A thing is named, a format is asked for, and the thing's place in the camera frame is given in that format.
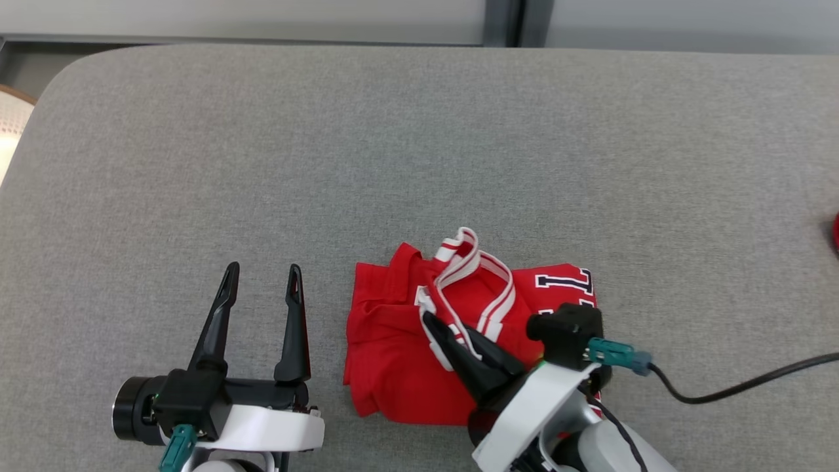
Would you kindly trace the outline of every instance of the green connector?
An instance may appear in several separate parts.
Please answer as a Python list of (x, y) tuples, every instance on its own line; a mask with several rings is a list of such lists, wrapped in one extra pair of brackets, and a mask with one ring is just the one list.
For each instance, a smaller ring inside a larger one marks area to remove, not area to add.
[(629, 344), (616, 343), (603, 338), (588, 341), (588, 360), (603, 365), (616, 365), (631, 369), (638, 375), (649, 375), (648, 364), (653, 360), (650, 353), (635, 352)]
[(198, 435), (192, 425), (179, 424), (176, 426), (172, 432), (169, 445), (166, 446), (166, 451), (163, 453), (163, 458), (160, 460), (158, 470), (160, 472), (180, 472), (192, 455), (192, 450), (195, 449), (195, 443), (197, 442)]

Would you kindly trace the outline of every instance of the black cable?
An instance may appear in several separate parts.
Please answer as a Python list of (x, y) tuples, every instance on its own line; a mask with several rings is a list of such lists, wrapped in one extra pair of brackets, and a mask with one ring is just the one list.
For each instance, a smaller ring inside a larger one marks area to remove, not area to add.
[(667, 378), (667, 375), (664, 375), (664, 372), (659, 369), (658, 365), (650, 362), (647, 366), (661, 379), (664, 387), (667, 388), (667, 391), (669, 391), (676, 400), (681, 401), (682, 403), (687, 403), (688, 405), (701, 405), (703, 403), (711, 403), (712, 401), (728, 398), (729, 396), (736, 395), (758, 385), (763, 385), (766, 382), (778, 379), (787, 374), (792, 374), (793, 372), (798, 372), (799, 370), (809, 369), (810, 367), (814, 367), (816, 365), (826, 364), (837, 360), (839, 360), (839, 353), (824, 354), (810, 359), (804, 359), (796, 362), (795, 364), (790, 364), (785, 367), (781, 367), (780, 369), (767, 372), (766, 374), (760, 375), (759, 377), (755, 377), (751, 380), (746, 380), (742, 384), (726, 388), (726, 390), (718, 391), (717, 393), (711, 393), (710, 395), (705, 396), (684, 396), (680, 394), (673, 387), (673, 384), (670, 383), (670, 379)]
[(591, 395), (586, 395), (588, 402), (590, 405), (596, 406), (600, 408), (600, 411), (603, 412), (603, 416), (606, 417), (607, 420), (614, 423), (615, 427), (618, 429), (618, 433), (621, 434), (621, 438), (629, 444), (629, 450), (632, 451), (632, 456), (635, 458), (635, 462), (638, 462), (638, 466), (641, 467), (641, 472), (648, 472), (647, 465), (644, 462), (644, 458), (641, 457), (641, 453), (638, 451), (638, 447), (635, 446), (635, 442), (632, 440), (632, 437), (629, 436), (626, 428), (623, 427), (620, 421), (612, 414), (612, 412), (608, 411), (605, 406), (596, 398)]

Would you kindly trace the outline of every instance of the folded shirt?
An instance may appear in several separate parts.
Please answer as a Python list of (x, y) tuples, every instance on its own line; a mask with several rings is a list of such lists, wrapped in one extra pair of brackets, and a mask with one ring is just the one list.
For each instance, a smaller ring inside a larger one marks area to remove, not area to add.
[(423, 312), (445, 321), (464, 349), (474, 353), (464, 335), (469, 326), (532, 368), (544, 348), (525, 334), (532, 314), (567, 302), (596, 305), (588, 270), (510, 270), (477, 243), (460, 228), (431, 260), (403, 243), (388, 266), (357, 264), (344, 385), (360, 416), (381, 411), (395, 422), (466, 425), (475, 402), (425, 331)]

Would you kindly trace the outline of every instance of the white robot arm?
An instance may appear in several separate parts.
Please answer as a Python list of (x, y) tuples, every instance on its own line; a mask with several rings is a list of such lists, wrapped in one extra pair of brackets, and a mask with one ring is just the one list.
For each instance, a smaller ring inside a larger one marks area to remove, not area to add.
[(589, 342), (602, 338), (596, 308), (566, 304), (531, 318), (528, 336), (545, 344), (545, 362), (531, 372), (470, 328), (481, 359), (433, 314), (424, 314), (423, 324), (477, 403), (469, 433), (483, 472), (675, 472), (636, 432), (591, 408), (611, 378), (611, 367), (589, 359)]

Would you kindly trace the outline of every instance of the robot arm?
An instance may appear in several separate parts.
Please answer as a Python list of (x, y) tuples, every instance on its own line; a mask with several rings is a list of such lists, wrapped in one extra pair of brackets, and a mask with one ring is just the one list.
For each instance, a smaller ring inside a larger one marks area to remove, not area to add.
[[(480, 360), (433, 314), (424, 314), (423, 324), (477, 403), (469, 434), (476, 445), (472, 457), (483, 472), (640, 470), (618, 427), (603, 421), (586, 400), (611, 378), (608, 367), (586, 356), (589, 340), (602, 337), (597, 309), (563, 305), (556, 313), (532, 318), (528, 336), (545, 344), (545, 362), (531, 372), (470, 328)], [(637, 433), (622, 427), (647, 470), (675, 472)]]
[(114, 401), (112, 426), (118, 438), (167, 446), (161, 472), (259, 470), (245, 461), (208, 461), (217, 449), (262, 453), (267, 472), (279, 472), (288, 467), (289, 452), (323, 445), (323, 419), (316, 407), (307, 406), (305, 381), (311, 373), (300, 268), (289, 270), (289, 314), (274, 380), (227, 378), (224, 350), (238, 281), (239, 264), (233, 262), (186, 370), (132, 377)]

